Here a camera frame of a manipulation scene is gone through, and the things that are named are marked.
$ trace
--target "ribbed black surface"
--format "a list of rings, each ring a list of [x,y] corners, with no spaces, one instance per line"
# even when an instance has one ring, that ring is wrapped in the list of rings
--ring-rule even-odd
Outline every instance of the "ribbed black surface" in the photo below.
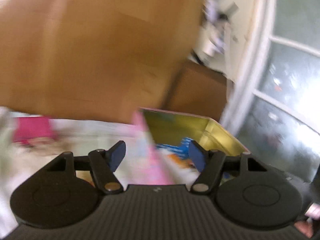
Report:
[[[75,225],[58,229],[37,229],[20,225],[6,239],[299,240],[307,238],[294,227],[275,231],[241,228],[222,217],[208,197],[192,195],[185,186],[132,185],[120,195],[106,196],[93,214]]]

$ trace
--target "glass pane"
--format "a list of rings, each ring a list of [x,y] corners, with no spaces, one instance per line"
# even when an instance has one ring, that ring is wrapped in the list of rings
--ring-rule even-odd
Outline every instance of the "glass pane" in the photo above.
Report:
[[[238,139],[264,163],[305,181],[313,180],[320,164],[320,136],[259,98]]]
[[[320,0],[277,0],[275,35],[320,49]]]
[[[272,44],[260,90],[320,125],[320,58]]]

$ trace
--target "brown cardboard box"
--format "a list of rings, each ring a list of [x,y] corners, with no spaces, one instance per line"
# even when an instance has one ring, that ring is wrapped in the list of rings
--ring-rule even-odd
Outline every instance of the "brown cardboard box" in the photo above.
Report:
[[[130,122],[159,107],[203,0],[1,0],[0,105]]]
[[[177,76],[163,109],[208,116],[219,121],[227,103],[226,84],[227,80],[221,73],[187,61]]]

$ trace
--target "pink object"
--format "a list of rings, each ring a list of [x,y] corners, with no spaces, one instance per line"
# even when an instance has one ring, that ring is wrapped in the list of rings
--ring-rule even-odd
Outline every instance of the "pink object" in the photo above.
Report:
[[[28,140],[39,137],[54,139],[55,133],[51,130],[50,119],[46,116],[17,117],[18,128],[13,135],[13,142],[29,144]]]
[[[147,185],[172,185],[174,184],[173,178],[168,174],[166,165],[159,157],[156,146],[150,140],[149,128],[140,111],[136,111],[133,116],[133,123],[135,124],[136,137],[140,141],[138,151],[147,152],[147,163],[144,169],[140,172],[144,174],[143,181],[140,184]]]
[[[314,220],[320,220],[320,205],[316,203],[311,204],[305,215]]]

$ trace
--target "round black disc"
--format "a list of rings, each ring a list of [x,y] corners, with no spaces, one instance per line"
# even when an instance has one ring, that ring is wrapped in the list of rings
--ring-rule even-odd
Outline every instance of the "round black disc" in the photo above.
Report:
[[[41,183],[26,181],[12,193],[10,206],[18,222],[59,228],[84,219],[95,209],[98,194],[88,182],[53,176],[42,178]]]
[[[272,172],[249,172],[222,184],[216,202],[232,220],[249,227],[281,227],[301,212],[300,193]]]

